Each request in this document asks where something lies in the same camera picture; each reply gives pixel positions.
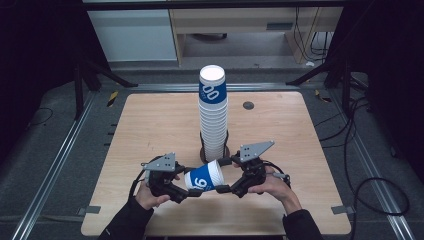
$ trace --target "blue printed number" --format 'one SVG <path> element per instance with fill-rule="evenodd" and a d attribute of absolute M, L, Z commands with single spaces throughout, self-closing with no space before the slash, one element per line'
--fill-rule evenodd
<path fill-rule="evenodd" d="M 194 179 L 194 185 L 196 185 L 195 188 L 197 188 L 197 189 L 203 189 L 208 185 L 208 183 L 206 182 L 205 179 L 195 178 Z"/>
<path fill-rule="evenodd" d="M 214 100 L 219 96 L 219 92 L 213 86 L 203 86 L 203 92 L 206 93 L 209 100 Z"/>

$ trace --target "wooden table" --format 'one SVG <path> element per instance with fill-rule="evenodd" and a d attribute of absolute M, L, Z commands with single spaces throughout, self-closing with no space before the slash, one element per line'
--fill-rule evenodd
<path fill-rule="evenodd" d="M 241 144 L 274 140 L 261 158 L 272 161 L 290 174 L 293 190 L 302 206 L 314 217 L 323 234 L 347 234 L 346 214 L 333 215 L 331 207 L 342 205 L 327 161 L 312 125 L 303 97 L 298 92 L 230 92 L 228 147 L 232 153 Z M 99 235 L 127 201 L 140 163 L 158 155 L 176 153 L 186 167 L 200 161 L 200 120 L 197 93 L 130 95 L 122 112 L 90 206 L 101 206 L 98 214 L 87 213 L 84 235 Z M 243 108 L 245 101 L 254 109 Z M 241 177 L 241 170 L 222 168 L 227 184 Z M 184 181 L 174 181 L 185 188 Z M 181 204 L 166 202 L 147 226 L 148 236 L 282 235 L 284 208 L 268 194 L 206 192 Z"/>

